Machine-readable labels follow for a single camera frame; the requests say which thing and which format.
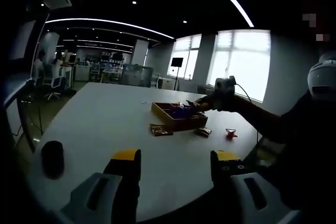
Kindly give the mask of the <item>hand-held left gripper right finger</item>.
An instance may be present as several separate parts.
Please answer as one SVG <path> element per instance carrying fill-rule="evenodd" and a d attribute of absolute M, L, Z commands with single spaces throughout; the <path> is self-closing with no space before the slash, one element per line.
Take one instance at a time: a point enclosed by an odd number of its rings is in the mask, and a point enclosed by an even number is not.
<path fill-rule="evenodd" d="M 280 223 L 289 213 L 280 192 L 235 153 L 211 151 L 211 177 L 224 223 Z"/>

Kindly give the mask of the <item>person's right hand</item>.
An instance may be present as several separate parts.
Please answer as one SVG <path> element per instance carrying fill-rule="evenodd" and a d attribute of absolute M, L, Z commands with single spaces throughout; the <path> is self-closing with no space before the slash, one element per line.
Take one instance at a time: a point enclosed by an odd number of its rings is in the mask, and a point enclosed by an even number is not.
<path fill-rule="evenodd" d="M 234 94 L 219 95 L 214 99 L 213 109 L 225 112 L 237 112 L 238 97 Z"/>

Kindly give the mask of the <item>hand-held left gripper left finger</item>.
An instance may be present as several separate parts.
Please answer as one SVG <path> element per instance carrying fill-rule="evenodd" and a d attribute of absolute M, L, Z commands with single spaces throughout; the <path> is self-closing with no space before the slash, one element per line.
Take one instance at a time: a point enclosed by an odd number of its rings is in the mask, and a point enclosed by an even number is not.
<path fill-rule="evenodd" d="M 140 179 L 141 150 L 117 152 L 102 173 L 72 190 L 63 223 L 136 223 Z"/>

